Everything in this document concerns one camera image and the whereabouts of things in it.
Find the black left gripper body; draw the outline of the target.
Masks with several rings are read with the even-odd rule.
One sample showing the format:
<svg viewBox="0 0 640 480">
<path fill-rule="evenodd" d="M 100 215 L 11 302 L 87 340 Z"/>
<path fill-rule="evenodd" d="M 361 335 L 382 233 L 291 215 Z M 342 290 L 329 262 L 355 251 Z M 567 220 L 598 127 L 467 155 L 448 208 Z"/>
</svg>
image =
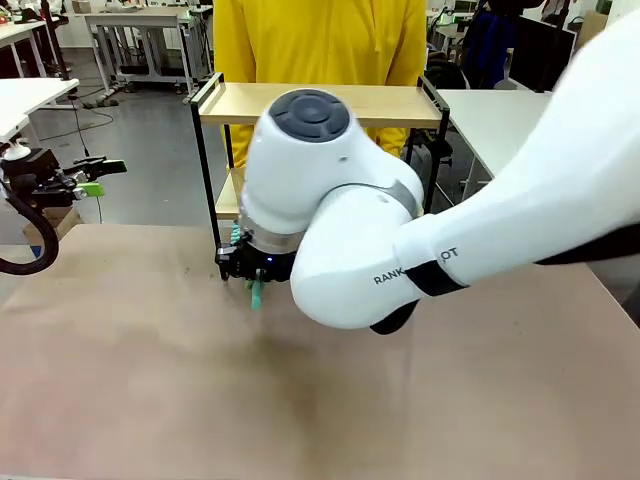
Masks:
<svg viewBox="0 0 640 480">
<path fill-rule="evenodd" d="M 71 206 L 73 179 L 66 176 L 50 149 L 36 148 L 26 157 L 7 161 L 10 191 L 30 206 Z"/>
</svg>

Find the black monitor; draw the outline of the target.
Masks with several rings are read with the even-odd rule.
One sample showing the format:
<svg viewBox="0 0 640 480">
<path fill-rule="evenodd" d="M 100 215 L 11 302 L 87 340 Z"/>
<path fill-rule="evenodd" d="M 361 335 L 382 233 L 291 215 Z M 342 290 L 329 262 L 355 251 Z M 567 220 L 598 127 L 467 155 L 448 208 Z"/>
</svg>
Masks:
<svg viewBox="0 0 640 480">
<path fill-rule="evenodd" d="M 575 33 L 521 16 L 515 34 L 509 79 L 530 90 L 553 90 L 573 54 Z"/>
</svg>

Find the grey frame workbench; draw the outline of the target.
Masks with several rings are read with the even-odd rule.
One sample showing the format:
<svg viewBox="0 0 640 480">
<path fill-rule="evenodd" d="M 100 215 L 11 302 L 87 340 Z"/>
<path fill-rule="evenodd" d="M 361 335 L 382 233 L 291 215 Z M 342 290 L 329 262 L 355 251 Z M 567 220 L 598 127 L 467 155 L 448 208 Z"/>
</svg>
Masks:
<svg viewBox="0 0 640 480">
<path fill-rule="evenodd" d="M 165 83 L 193 95 L 213 74 L 213 8 L 101 7 L 83 15 L 106 98 L 137 83 Z"/>
</svg>

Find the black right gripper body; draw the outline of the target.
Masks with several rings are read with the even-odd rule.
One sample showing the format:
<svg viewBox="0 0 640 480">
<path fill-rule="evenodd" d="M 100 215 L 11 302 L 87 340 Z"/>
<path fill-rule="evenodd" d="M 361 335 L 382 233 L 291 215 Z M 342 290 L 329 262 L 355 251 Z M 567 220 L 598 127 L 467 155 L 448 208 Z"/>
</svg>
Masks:
<svg viewBox="0 0 640 480">
<path fill-rule="evenodd" d="M 216 250 L 215 263 L 223 280 L 250 280 L 257 269 L 262 269 L 263 282 L 285 282 L 290 279 L 295 256 L 296 253 L 265 253 L 241 239 L 235 245 L 222 243 Z"/>
</svg>

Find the black office chair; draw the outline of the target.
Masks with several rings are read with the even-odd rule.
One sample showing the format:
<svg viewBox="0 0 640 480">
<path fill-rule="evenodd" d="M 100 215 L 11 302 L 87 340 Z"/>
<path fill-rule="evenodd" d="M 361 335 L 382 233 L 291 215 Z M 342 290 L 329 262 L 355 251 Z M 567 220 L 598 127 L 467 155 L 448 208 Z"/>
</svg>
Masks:
<svg viewBox="0 0 640 480">
<path fill-rule="evenodd" d="M 426 213 L 431 211 L 437 192 L 450 205 L 452 200 L 438 185 L 437 179 L 441 165 L 452 165 L 453 149 L 446 140 L 438 140 L 428 130 L 411 129 L 401 158 L 418 174 L 423 189 L 423 207 Z"/>
</svg>

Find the large white desk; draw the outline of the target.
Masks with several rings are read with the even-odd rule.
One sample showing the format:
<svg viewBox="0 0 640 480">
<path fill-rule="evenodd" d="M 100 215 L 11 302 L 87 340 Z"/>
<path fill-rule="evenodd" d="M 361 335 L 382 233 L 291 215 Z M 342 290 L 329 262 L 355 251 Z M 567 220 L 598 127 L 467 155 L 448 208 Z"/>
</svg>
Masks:
<svg viewBox="0 0 640 480">
<path fill-rule="evenodd" d="M 514 157 L 545 110 L 551 95 L 530 90 L 439 91 L 450 120 L 490 175 Z"/>
</svg>

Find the black pole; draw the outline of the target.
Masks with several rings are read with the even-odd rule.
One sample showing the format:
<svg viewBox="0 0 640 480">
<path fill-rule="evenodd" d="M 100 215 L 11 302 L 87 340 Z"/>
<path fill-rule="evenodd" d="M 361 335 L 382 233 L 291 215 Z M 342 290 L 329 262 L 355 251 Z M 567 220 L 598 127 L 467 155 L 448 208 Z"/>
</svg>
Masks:
<svg viewBox="0 0 640 480">
<path fill-rule="evenodd" d="M 54 58 L 56 60 L 57 69 L 60 73 L 60 76 L 63 80 L 69 80 L 69 74 L 67 71 L 66 63 L 64 61 L 62 51 L 60 49 L 60 45 L 56 36 L 54 22 L 51 16 L 50 6 L 48 0 L 40 0 L 41 1 L 41 9 L 42 15 L 46 23 L 48 38 L 51 43 L 51 49 L 54 54 Z"/>
</svg>

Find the black bag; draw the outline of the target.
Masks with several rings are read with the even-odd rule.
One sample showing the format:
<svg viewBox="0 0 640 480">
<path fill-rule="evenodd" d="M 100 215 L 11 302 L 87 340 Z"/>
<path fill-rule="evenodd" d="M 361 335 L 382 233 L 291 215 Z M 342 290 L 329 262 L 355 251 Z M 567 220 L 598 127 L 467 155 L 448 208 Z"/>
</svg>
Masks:
<svg viewBox="0 0 640 480">
<path fill-rule="evenodd" d="M 469 87 L 461 68 L 447 60 L 429 60 L 425 78 L 438 90 L 466 90 Z"/>
</svg>

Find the white background desk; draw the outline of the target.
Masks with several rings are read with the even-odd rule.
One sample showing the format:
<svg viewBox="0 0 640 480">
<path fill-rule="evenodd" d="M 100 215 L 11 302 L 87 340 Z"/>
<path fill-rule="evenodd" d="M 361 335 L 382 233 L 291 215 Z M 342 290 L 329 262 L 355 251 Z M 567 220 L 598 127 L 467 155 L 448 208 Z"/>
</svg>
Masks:
<svg viewBox="0 0 640 480">
<path fill-rule="evenodd" d="M 54 61 L 44 21 L 0 22 L 0 79 L 51 76 Z"/>
</svg>

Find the person in yellow hoodie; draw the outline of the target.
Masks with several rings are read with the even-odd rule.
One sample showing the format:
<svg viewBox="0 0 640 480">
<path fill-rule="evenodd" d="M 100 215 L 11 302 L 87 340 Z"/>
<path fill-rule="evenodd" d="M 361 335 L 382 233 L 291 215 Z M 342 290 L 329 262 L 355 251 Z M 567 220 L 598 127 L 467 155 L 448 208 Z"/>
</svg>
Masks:
<svg viewBox="0 0 640 480">
<path fill-rule="evenodd" d="M 413 86 L 427 0 L 214 0 L 214 60 L 228 82 Z"/>
</svg>

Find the cardboard box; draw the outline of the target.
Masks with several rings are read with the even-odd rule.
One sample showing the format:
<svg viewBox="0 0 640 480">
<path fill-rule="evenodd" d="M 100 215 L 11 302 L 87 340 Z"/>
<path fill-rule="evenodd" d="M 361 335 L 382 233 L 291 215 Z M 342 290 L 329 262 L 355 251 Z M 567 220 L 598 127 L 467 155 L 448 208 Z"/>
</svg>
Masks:
<svg viewBox="0 0 640 480">
<path fill-rule="evenodd" d="M 59 240 L 62 240 L 75 226 L 84 223 L 79 211 L 74 206 L 45 208 L 43 216 L 54 228 Z M 33 225 L 25 226 L 23 233 L 31 247 L 44 246 L 41 234 Z"/>
</svg>

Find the teal cleaning cloth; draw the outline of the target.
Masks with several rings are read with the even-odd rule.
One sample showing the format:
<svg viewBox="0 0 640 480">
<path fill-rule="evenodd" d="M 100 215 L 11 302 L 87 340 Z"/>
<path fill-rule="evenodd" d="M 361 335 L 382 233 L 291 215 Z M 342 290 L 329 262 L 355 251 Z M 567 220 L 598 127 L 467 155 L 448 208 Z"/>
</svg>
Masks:
<svg viewBox="0 0 640 480">
<path fill-rule="evenodd" d="M 237 244 L 241 239 L 241 228 L 236 221 L 233 222 L 230 233 L 230 241 L 232 245 Z M 262 307 L 262 290 L 261 291 L 250 291 L 248 289 L 248 281 L 245 281 L 245 287 L 250 292 L 251 299 L 251 309 L 258 310 Z"/>
</svg>

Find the black frame wooden shelf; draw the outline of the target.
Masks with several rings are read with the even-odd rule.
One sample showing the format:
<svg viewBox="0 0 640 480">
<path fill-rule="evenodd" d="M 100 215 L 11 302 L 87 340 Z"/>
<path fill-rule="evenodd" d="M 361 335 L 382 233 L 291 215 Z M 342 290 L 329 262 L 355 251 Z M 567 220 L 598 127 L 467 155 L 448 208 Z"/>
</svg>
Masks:
<svg viewBox="0 0 640 480">
<path fill-rule="evenodd" d="M 365 128 L 406 128 L 410 144 L 414 143 L 420 131 L 435 133 L 440 139 L 444 137 L 449 109 L 444 100 L 438 97 L 433 85 L 423 77 L 418 79 L 416 87 L 299 85 L 228 82 L 223 74 L 216 73 L 190 97 L 190 109 L 213 237 L 218 250 L 241 243 L 246 236 L 237 225 L 231 227 L 230 234 L 221 232 L 223 221 L 236 223 L 240 217 L 241 192 L 245 181 L 245 172 L 238 167 L 232 153 L 230 127 L 255 125 L 260 114 L 282 96 L 319 92 L 344 101 Z M 219 194 L 213 193 L 203 133 L 205 124 L 220 126 L 225 142 L 228 170 Z"/>
</svg>

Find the person in dark blue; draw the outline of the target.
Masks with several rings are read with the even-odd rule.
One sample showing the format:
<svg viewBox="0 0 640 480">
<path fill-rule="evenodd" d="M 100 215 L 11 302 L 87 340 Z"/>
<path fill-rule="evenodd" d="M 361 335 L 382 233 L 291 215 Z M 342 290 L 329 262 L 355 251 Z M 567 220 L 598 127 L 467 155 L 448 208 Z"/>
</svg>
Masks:
<svg viewBox="0 0 640 480">
<path fill-rule="evenodd" d="M 503 0 L 479 0 L 463 40 L 462 71 L 471 89 L 493 89 L 505 78 L 515 41 L 515 16 Z"/>
</svg>

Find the brown cardboard panel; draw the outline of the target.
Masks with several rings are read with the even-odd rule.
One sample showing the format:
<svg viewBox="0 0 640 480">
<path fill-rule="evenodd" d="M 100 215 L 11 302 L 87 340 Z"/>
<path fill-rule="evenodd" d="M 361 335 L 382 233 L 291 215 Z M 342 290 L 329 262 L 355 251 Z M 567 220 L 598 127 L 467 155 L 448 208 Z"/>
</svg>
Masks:
<svg viewBox="0 0 640 480">
<path fill-rule="evenodd" d="M 590 10 L 583 16 L 583 22 L 578 32 L 574 50 L 578 51 L 606 27 L 608 16 L 595 10 Z"/>
</svg>

